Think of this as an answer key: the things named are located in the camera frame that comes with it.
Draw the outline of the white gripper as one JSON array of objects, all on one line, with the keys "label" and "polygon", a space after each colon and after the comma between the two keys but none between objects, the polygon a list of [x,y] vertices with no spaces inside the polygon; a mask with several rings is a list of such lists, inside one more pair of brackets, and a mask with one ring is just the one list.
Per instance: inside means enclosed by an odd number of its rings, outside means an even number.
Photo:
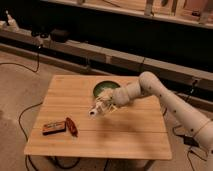
[{"label": "white gripper", "polygon": [[[111,88],[104,89],[98,97],[100,99],[109,100],[113,99],[113,103],[118,106],[122,107],[125,106],[130,102],[130,98],[125,88],[116,88],[114,91]],[[103,109],[104,114],[112,113],[117,110],[115,105],[109,105]]]}]

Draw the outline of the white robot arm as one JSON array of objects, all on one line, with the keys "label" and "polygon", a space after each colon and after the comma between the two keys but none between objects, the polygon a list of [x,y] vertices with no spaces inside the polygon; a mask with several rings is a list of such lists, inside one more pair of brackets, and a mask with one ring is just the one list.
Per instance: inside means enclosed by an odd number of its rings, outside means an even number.
[{"label": "white robot arm", "polygon": [[156,96],[203,148],[213,150],[213,121],[167,89],[151,72],[141,73],[125,86],[104,89],[98,98],[119,108],[146,95]]}]

